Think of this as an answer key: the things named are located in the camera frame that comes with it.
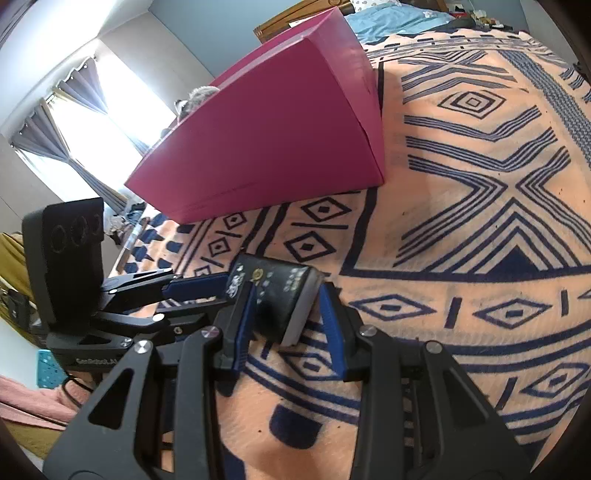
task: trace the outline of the blue pillow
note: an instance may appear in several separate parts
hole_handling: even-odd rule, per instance
[[[416,34],[453,20],[443,12],[412,5],[382,4],[345,17],[361,43],[376,42],[393,33]]]

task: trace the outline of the sunlight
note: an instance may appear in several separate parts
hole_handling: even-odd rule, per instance
[[[78,103],[54,98],[50,108],[72,156],[99,180],[120,188],[141,160],[125,134],[106,115]]]
[[[97,60],[97,68],[109,116],[127,133],[154,145],[175,114],[108,49]]]

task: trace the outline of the patterned blanket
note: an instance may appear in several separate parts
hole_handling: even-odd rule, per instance
[[[366,49],[383,187],[194,225],[158,215],[125,269],[207,275],[240,249],[314,265],[364,322],[443,342],[539,461],[589,385],[590,87],[523,33]],[[257,338],[217,392],[229,478],[348,478],[359,399],[336,380],[317,310],[296,347]]]

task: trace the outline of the bed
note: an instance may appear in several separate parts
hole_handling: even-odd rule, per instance
[[[444,0],[401,0],[401,2],[414,7],[447,12]],[[254,34],[261,43],[265,43],[270,38],[287,30],[290,27],[290,23],[311,17],[334,7],[338,7],[343,12],[343,15],[355,13],[355,7],[349,0],[303,0],[256,27]]]
[[[208,275],[239,251],[314,265],[364,322],[444,343],[539,463],[591,374],[590,86],[526,33],[392,35],[364,48],[384,186],[190,225],[158,214],[124,270]],[[257,336],[238,383],[217,389],[226,467],[348,478],[359,399],[331,370],[316,309],[296,347]]]

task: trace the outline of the ceiling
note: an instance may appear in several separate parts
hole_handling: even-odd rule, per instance
[[[26,115],[86,56],[99,34],[146,12],[152,0],[42,0],[0,48],[0,133],[10,137]]]

